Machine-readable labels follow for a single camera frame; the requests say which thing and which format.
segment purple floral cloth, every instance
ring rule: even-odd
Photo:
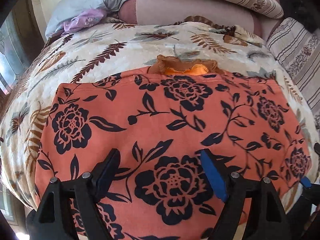
[[[89,9],[74,17],[71,21],[62,23],[50,36],[64,36],[67,33],[76,33],[83,28],[90,28],[99,23],[107,16],[107,11],[103,9]]]

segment bed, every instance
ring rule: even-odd
[[[260,32],[265,41],[272,28],[268,27],[269,33]],[[281,25],[279,28],[275,33],[284,27]],[[97,82],[119,72],[151,66],[159,54],[186,61],[213,59],[220,69],[249,77],[273,76],[301,126],[312,160],[306,176],[315,182],[319,176],[319,159],[313,146],[319,141],[319,135],[313,113],[286,68],[280,64],[282,62],[278,61],[272,46],[267,43],[267,47],[238,38],[226,38],[224,34],[215,33],[210,25],[183,22],[183,19],[177,25],[145,26],[105,21],[77,33],[66,34],[42,50],[19,79],[1,113],[2,182],[26,206],[37,208],[39,192],[35,173],[39,145],[59,84]],[[38,165],[52,169],[50,161]],[[286,211],[294,205],[301,192],[300,184],[295,184],[282,197]]]

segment bright light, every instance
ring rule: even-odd
[[[16,236],[19,240],[30,240],[30,236],[24,233],[16,233]]]

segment screw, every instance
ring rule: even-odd
[[[240,177],[240,174],[234,171],[234,172],[231,173],[231,177],[237,179],[237,178]]]
[[[58,181],[58,178],[57,177],[52,177],[50,179],[50,183],[56,183]]]
[[[84,179],[87,179],[87,178],[89,178],[90,176],[91,176],[91,173],[90,173],[90,172],[85,172],[85,173],[82,174],[82,178],[84,178]]]
[[[271,182],[271,179],[269,179],[268,177],[264,177],[263,181],[268,184]]]

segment blue object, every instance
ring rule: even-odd
[[[310,180],[304,176],[301,180],[300,180],[300,183],[303,185],[303,187],[305,188],[311,188],[311,182]]]
[[[229,196],[227,194],[225,181],[205,151],[201,151],[200,161],[214,194],[217,198],[220,198],[223,202],[226,202]]]

